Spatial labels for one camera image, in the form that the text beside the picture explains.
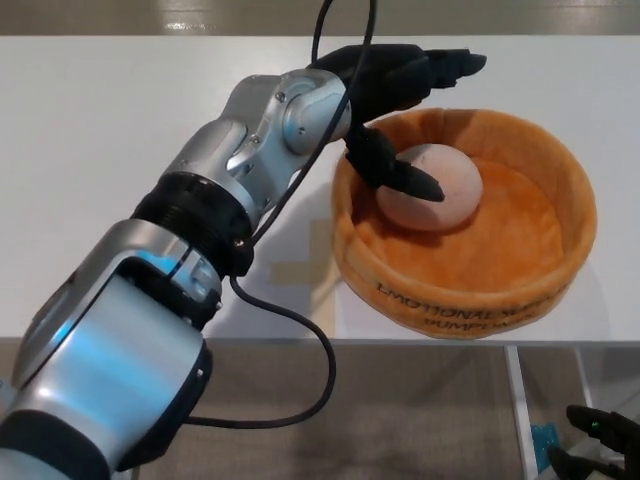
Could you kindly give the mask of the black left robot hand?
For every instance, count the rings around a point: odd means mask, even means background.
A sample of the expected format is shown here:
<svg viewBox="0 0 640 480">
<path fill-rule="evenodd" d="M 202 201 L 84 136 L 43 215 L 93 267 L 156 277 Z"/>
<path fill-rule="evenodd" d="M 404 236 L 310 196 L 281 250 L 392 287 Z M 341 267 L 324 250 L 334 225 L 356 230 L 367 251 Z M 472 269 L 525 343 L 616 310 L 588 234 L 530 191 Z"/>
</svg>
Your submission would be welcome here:
<svg viewBox="0 0 640 480">
<path fill-rule="evenodd" d="M 372 189 L 387 187 L 411 197 L 440 203 L 439 182 L 397 158 L 397 150 L 367 122 L 420 104 L 433 89 L 456 86 L 482 70 L 487 57 L 468 49 L 424 50 L 413 44 L 374 44 L 367 51 L 351 45 L 310 63 L 337 75 L 350 89 L 351 126 L 346 158 Z"/>
</svg>

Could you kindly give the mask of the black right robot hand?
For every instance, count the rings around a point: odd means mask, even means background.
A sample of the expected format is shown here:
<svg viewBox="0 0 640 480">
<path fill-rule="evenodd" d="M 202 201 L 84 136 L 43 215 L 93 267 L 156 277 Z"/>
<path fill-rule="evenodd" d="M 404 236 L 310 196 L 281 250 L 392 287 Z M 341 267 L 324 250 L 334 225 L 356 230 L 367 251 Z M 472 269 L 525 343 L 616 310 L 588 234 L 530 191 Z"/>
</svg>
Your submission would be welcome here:
<svg viewBox="0 0 640 480">
<path fill-rule="evenodd" d="M 609 479 L 639 478 L 639 424 L 617 412 L 570 405 L 566 416 L 572 426 L 624 457 L 624 466 L 570 455 L 550 447 L 547 457 L 560 479 L 589 479 L 594 473 Z"/>
</svg>

